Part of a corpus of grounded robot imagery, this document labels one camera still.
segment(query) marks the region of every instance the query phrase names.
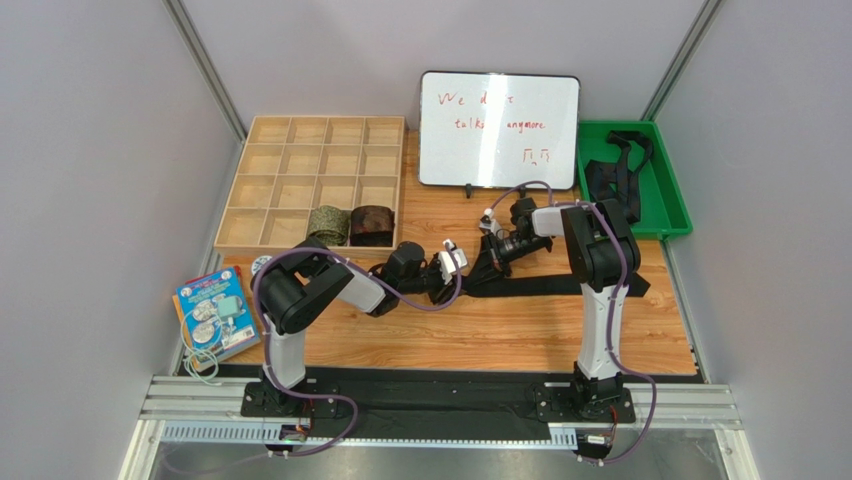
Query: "metal floor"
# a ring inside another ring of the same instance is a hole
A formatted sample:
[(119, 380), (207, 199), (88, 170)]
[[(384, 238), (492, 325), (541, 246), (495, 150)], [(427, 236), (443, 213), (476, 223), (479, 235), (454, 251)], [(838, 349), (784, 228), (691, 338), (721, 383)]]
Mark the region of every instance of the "metal floor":
[[(619, 431), (616, 450), (636, 433)], [(159, 455), (180, 469), (204, 470), (263, 453), (256, 445), (163, 443)], [(190, 478), (167, 471), (160, 462), (152, 479)], [(203, 479), (727, 479), (712, 430), (651, 430), (627, 461), (597, 468), (579, 464), (571, 451), (339, 446), (315, 456), (261, 459), (204, 475)]]

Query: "wooden tabletop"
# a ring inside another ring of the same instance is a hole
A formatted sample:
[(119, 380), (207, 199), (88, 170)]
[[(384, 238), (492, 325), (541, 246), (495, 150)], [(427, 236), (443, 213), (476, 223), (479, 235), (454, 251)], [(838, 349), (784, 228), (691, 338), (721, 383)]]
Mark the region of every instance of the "wooden tabletop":
[[(478, 219), (500, 191), (475, 190), (465, 199), (460, 187), (423, 186), (417, 180), (417, 132), (409, 132), (403, 154), (402, 198), (398, 221), (402, 240), (420, 244), (427, 258), (450, 238), (472, 264), (479, 253)], [(546, 195), (531, 195), (539, 206)], [(572, 192), (558, 192), (570, 200)], [(501, 225), (510, 226), (511, 195), (497, 209)], [(512, 263), (513, 278), (568, 273), (565, 241), (554, 239), (553, 251), (538, 251)], [(628, 298), (624, 307), (621, 355), (633, 369), (658, 374), (695, 374), (689, 343), (671, 279), (657, 241), (640, 241), (639, 273), (651, 284), (643, 298)], [(227, 256), (224, 265), (250, 272), (253, 257)], [(375, 258), (352, 257), (369, 268)], [(243, 290), (250, 297), (249, 275)], [(429, 304), (426, 295), (411, 298)], [(400, 306), (379, 318), (333, 302), (307, 331), (307, 365), (499, 370), (571, 371), (580, 352), (583, 300), (580, 296), (471, 298), (463, 296), (440, 312)], [(226, 363), (259, 364), (260, 345)]]

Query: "green plastic bin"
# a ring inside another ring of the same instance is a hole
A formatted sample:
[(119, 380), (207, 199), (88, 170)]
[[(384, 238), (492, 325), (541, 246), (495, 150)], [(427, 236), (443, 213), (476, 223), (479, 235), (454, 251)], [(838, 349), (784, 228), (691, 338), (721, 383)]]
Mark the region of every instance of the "green plastic bin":
[[(692, 222), (686, 212), (677, 179), (672, 171), (669, 155), (660, 130), (654, 122), (587, 121), (580, 122), (577, 139), (577, 165), (583, 198), (589, 200), (586, 183), (586, 165), (590, 160), (613, 162), (621, 149), (606, 143), (611, 130), (633, 130), (645, 134), (654, 142), (654, 155), (639, 172), (639, 195), (642, 202), (642, 220), (631, 225), (633, 235), (639, 239), (666, 240), (692, 232)], [(642, 161), (644, 150), (635, 143), (627, 164), (631, 170)]]

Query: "metal corner post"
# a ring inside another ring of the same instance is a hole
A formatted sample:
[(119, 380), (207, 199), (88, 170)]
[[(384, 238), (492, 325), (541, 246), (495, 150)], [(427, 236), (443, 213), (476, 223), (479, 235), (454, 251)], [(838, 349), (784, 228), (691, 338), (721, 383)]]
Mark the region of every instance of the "metal corner post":
[(189, 12), (187, 12), (186, 6), (183, 4), (182, 0), (163, 0), (163, 5), (172, 17), (172, 21), (174, 22), (175, 27), (177, 27), (178, 32), (180, 32), (181, 37), (183, 37), (183, 41), (186, 43), (189, 53), (195, 60), (198, 70), (201, 71), (201, 76), (204, 77), (204, 81), (207, 82), (207, 86), (210, 87), (210, 92), (213, 94), (213, 98), (219, 105), (219, 110), (222, 111), (222, 115), (225, 117), (228, 127), (230, 127), (231, 131), (234, 133), (237, 141), (245, 143), (245, 127), (240, 121), (237, 109), (234, 107), (234, 103), (231, 101), (231, 97), (228, 95), (228, 91), (225, 89), (222, 79), (219, 78), (219, 74), (216, 73), (216, 69), (213, 67), (213, 62), (210, 60), (210, 56), (207, 54), (204, 44), (201, 43), (201, 37), (198, 35), (198, 31), (196, 31), (195, 26), (192, 24), (192, 19), (189, 17)]
[(686, 65), (701, 43), (701, 39), (704, 38), (704, 34), (707, 33), (707, 29), (716, 18), (716, 14), (719, 12), (719, 8), (723, 3), (725, 3), (725, 0), (705, 0), (704, 5), (701, 6), (701, 10), (698, 11), (695, 21), (689, 27), (689, 31), (686, 33), (683, 42), (681, 42), (672, 62), (669, 64), (669, 68), (663, 75), (663, 79), (660, 80), (654, 96), (651, 97), (651, 101), (645, 107), (642, 120), (653, 121), (657, 118), (657, 115), (659, 115), (660, 110), (666, 103), (666, 99), (668, 99), (672, 89), (674, 89), (675, 84), (683, 74)]

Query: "white wall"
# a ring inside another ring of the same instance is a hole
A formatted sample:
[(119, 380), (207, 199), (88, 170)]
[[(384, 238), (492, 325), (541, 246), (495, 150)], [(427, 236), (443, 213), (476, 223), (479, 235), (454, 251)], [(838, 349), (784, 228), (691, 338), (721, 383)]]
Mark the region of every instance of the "white wall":
[(638, 119), (702, 0), (186, 0), (240, 117), (406, 115), (426, 70), (576, 75)]
[(0, 477), (118, 475), (235, 147), (159, 1), (0, 6)]
[(658, 122), (713, 378), (765, 479), (848, 478), (852, 4), (726, 2)]

